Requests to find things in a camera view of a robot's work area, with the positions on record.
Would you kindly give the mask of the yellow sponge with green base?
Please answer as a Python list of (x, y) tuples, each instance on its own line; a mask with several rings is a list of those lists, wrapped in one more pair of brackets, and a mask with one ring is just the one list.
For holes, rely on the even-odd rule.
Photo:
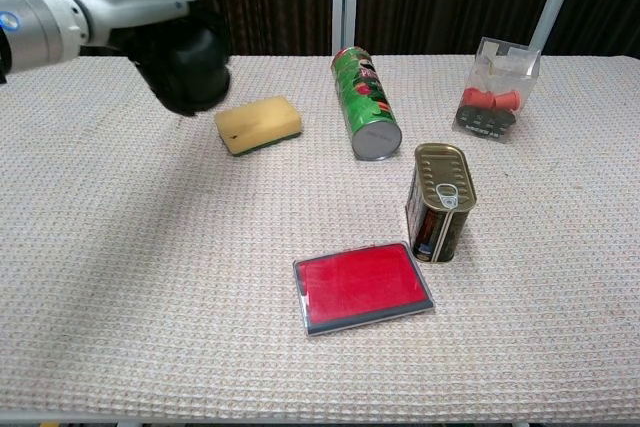
[(239, 156), (302, 133), (302, 119), (283, 96), (218, 112), (214, 122), (227, 150)]

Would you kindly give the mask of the red ink pad case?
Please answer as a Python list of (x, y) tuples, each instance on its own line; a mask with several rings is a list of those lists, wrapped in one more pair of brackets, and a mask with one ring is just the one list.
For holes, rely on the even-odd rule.
[(424, 276), (404, 242), (298, 260), (293, 272), (309, 337), (435, 308)]

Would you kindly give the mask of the clear box with red parts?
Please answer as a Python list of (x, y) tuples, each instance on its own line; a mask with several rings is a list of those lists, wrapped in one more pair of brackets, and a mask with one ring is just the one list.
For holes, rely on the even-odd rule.
[(476, 50), (453, 126), (506, 140), (539, 78), (541, 50), (484, 37)]

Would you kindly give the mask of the beige waffle tablecloth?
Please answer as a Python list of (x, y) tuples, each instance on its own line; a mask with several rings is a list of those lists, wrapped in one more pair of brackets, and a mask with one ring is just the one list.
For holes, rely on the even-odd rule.
[[(468, 56), (379, 56), (398, 153), (358, 161), (327, 57), (236, 57), (227, 107), (301, 136), (231, 156), (120, 57), (0, 86), (0, 421), (640, 421), (640, 60), (546, 57), (510, 138), (455, 130)], [(432, 312), (306, 335), (296, 260), (407, 237), (413, 152), (477, 203)]]

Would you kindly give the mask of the gold rectangular tin can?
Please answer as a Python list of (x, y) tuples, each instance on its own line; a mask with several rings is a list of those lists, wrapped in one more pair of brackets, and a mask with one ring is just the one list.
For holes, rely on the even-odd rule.
[(476, 201), (467, 160), (459, 148), (445, 143), (418, 145), (405, 205), (414, 257), (421, 262), (452, 260)]

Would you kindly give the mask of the green Pringles can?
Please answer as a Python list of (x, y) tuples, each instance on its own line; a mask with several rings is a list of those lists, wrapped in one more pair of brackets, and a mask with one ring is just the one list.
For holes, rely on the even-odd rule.
[(358, 46), (344, 48), (331, 71), (354, 155), (364, 161), (393, 155), (402, 131), (370, 54)]

